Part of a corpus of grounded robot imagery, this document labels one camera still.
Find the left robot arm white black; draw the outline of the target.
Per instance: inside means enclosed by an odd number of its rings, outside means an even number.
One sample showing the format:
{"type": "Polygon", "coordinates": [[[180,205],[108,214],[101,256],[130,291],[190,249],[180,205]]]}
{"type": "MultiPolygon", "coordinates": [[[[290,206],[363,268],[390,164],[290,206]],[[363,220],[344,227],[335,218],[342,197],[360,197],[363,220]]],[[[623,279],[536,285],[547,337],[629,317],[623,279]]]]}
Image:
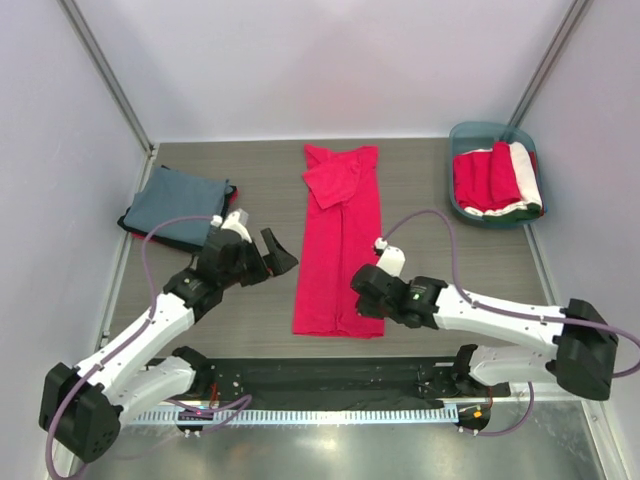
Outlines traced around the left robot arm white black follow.
{"type": "Polygon", "coordinates": [[[227,289],[262,283],[297,265],[270,229],[261,235],[266,254],[243,226],[211,232],[195,263],[173,275],[126,330],[77,365],[54,366],[45,377],[39,414],[46,446],[59,442],[91,463],[124,425],[158,403],[180,395],[205,397],[213,375],[206,356],[196,350],[179,347],[153,368],[147,364],[220,304],[227,289]]]}

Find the pink-red t shirt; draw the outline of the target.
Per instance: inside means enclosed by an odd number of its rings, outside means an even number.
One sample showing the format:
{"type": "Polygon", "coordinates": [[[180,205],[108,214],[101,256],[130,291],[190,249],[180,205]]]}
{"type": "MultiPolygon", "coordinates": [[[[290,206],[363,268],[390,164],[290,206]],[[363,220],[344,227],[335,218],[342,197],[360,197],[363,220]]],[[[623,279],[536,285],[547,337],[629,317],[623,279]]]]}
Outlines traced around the pink-red t shirt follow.
{"type": "Polygon", "coordinates": [[[377,177],[379,150],[362,146],[335,152],[304,146],[308,188],[302,253],[292,331],[296,335],[373,339],[381,320],[356,311],[355,273],[376,261],[382,235],[377,177]]]}

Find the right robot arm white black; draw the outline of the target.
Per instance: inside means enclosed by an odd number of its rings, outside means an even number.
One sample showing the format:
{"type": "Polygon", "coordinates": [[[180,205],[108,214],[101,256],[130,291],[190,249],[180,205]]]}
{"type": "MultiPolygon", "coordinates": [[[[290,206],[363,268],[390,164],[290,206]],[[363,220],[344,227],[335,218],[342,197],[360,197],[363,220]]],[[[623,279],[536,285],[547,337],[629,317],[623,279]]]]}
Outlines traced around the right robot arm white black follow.
{"type": "Polygon", "coordinates": [[[405,282],[374,265],[351,280],[358,313],[408,328],[458,330],[507,342],[505,348],[464,346],[450,372],[453,388],[473,395],[504,382],[555,380],[590,400],[609,398],[618,337],[590,303],[535,306],[459,291],[443,280],[405,282]]]}

